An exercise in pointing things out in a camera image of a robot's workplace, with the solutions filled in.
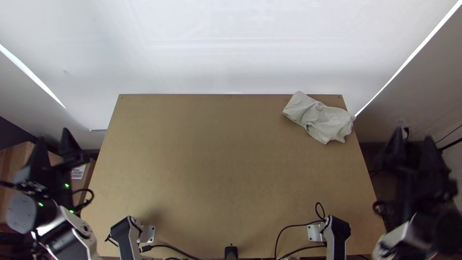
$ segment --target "white wall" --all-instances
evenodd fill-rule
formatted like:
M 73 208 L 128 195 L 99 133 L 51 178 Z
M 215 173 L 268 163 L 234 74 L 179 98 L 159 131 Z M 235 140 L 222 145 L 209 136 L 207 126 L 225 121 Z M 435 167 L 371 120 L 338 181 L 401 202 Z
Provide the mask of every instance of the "white wall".
M 410 139 L 435 141 L 462 124 L 462 10 L 459 9 L 400 74 L 359 114 L 360 142 L 386 142 L 397 121 L 410 127 Z M 462 128 L 439 142 L 462 137 Z M 457 179 L 455 198 L 462 210 L 462 143 L 445 150 L 443 159 Z
M 95 141 L 88 129 L 108 126 L 120 93 L 302 90 L 342 94 L 355 113 L 455 2 L 5 1 L 0 44 L 68 110 L 52 109 L 54 104 L 48 102 L 54 101 L 40 95 L 24 98 L 18 91 L 34 91 L 36 86 L 25 84 L 18 74 L 0 82 L 0 94 L 24 113 L 2 110 L 0 116 L 32 134 L 55 139 L 60 130 L 50 125 L 58 118 L 55 127 L 87 129 L 79 133 L 79 141 L 85 148 L 99 148 L 101 140 Z M 0 74 L 11 78 L 8 70 L 0 69 Z M 29 102 L 37 104 L 31 107 Z M 26 112 L 42 117 L 25 117 Z

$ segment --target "black cable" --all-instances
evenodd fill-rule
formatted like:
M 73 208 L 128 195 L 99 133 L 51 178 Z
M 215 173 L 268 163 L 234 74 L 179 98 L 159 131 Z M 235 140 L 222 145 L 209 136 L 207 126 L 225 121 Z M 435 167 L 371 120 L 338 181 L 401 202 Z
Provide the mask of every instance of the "black cable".
M 290 255 L 293 255 L 293 254 L 295 254 L 296 252 L 299 252 L 299 251 L 302 251 L 302 250 L 306 250 L 306 249 L 312 249 L 312 248 L 318 248 L 318 247 L 326 247 L 326 246 L 310 246 L 310 247 L 302 247 L 302 248 L 299 248 L 299 249 L 297 249 L 297 250 L 294 250 L 294 251 L 292 251 L 292 252 L 290 252 L 290 253 L 287 253 L 287 254 L 285 254 L 283 257 L 281 257 L 281 258 L 278 258 L 278 260 L 281 260 L 281 259 L 284 259 L 284 258 L 286 258 L 286 257 L 289 257 Z
M 459 129 L 460 127 L 462 127 L 462 124 L 459 125 L 458 127 L 456 127 L 456 129 L 452 130 L 451 132 L 449 132 L 449 134 L 445 135 L 443 138 L 441 138 L 440 140 L 436 141 L 436 143 L 439 143 L 440 141 L 442 141 L 443 139 L 445 139 L 446 137 L 448 137 L 450 134 L 452 134 L 453 132 L 455 132 L 457 129 Z
M 188 253 L 185 253 L 185 252 L 179 250 L 179 249 L 176 248 L 176 247 L 172 247 L 172 246 L 168 246 L 168 245 L 147 245 L 147 246 L 141 247 L 141 248 L 140 248 L 140 252 L 143 253 L 143 252 L 149 251 L 149 250 L 153 249 L 154 247 L 166 247 L 166 248 L 169 248 L 169 249 L 171 249 L 171 250 L 174 250 L 174 251 L 176 251 L 176 252 L 178 252 L 178 253 L 180 253 L 180 254 L 182 254 L 182 255 L 188 257 L 188 258 L 191 258 L 191 259 L 194 259 L 194 260 L 202 260 L 202 259 L 197 258 L 197 257 L 194 257 L 194 256 L 192 256 L 192 255 L 190 255 L 190 254 L 188 254 Z
M 5 187 L 5 188 L 12 188 L 12 189 L 16 188 L 14 183 L 5 182 L 5 181 L 0 181 L 0 186 Z
M 274 259 L 276 259 L 276 251 L 278 249 L 278 241 L 279 241 L 279 237 L 281 236 L 281 233 L 290 228 L 290 227 L 301 227 L 301 226 L 308 226 L 308 225 L 311 225 L 311 224 L 314 224 L 314 223 L 319 223 L 319 222 L 324 222 L 324 221 L 312 221 L 310 223 L 306 223 L 306 224 L 297 224 L 297 225 L 289 225 L 289 226 L 286 226 L 284 227 L 283 229 L 281 229 L 281 231 L 279 232 L 279 235 L 278 235 L 278 238 L 276 239 L 276 244 L 274 245 Z
M 32 256 L 32 251 L 26 251 L 20 254 L 0 252 L 0 257 L 10 258 L 10 259 L 23 258 L 27 256 Z
M 359 256 L 359 257 L 361 257 L 361 258 L 363 258 L 363 259 L 365 259 L 365 260 L 369 260 L 369 258 L 367 258 L 367 257 L 365 257 L 365 256 L 362 256 L 362 255 L 357 255 L 357 256 Z
M 112 241 L 111 234 L 107 235 L 107 237 L 106 237 L 106 239 L 105 239 L 104 241 L 105 241 L 105 242 L 106 242 L 106 241 L 109 241 L 109 242 L 111 242 L 114 246 L 119 247 L 118 244 L 116 244 L 114 241 Z
M 322 217 L 321 217 L 321 215 L 318 213 L 318 205 L 321 206 L 321 209 L 322 209 Z M 324 212 L 324 207 L 322 206 L 322 204 L 321 204 L 320 202 L 316 202 L 316 205 L 314 206 L 314 210 L 316 211 L 316 215 L 318 215 L 318 218 L 321 219 L 322 221 L 325 221 L 326 212 Z
M 378 171 L 378 172 L 374 173 L 373 175 L 369 176 L 369 178 L 372 179 L 372 178 L 374 178 L 374 177 L 375 177 L 377 174 L 379 174 L 379 173 L 381 173 L 381 171 Z
M 75 211 L 79 211 L 83 208 L 85 208 L 86 206 L 90 205 L 90 203 L 93 201 L 93 199 L 95 198 L 95 193 L 91 190 L 91 189 L 78 189 L 76 191 L 74 191 L 72 194 L 75 194 L 77 192 L 83 192 L 83 191 L 87 191 L 91 194 L 91 198 L 90 199 L 87 199 L 84 203 L 82 204 L 79 204 L 77 206 L 74 207 L 74 210 Z

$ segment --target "wooden table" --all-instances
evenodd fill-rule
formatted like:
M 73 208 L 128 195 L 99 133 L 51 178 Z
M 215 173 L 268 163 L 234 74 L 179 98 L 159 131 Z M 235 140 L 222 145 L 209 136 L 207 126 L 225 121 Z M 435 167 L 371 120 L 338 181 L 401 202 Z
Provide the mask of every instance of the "wooden table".
M 385 231 L 355 133 L 323 145 L 282 115 L 291 95 L 120 95 L 84 210 L 103 256 L 110 227 L 127 215 L 157 227 L 155 243 L 200 258 L 271 258 L 286 225 L 317 220 L 324 205 L 351 225 L 348 254 L 369 254 Z M 345 109 L 338 95 L 311 95 Z M 282 234 L 278 256 L 308 241 L 304 227 Z M 180 256 L 154 248 L 145 256 Z M 325 255 L 324 248 L 295 256 Z

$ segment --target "cloth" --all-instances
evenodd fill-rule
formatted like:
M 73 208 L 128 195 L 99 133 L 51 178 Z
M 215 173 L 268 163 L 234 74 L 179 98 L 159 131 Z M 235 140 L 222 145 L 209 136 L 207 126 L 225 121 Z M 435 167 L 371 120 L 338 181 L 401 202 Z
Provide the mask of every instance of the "cloth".
M 356 118 L 341 108 L 326 106 L 301 91 L 292 96 L 282 113 L 323 144 L 330 140 L 344 143 Z

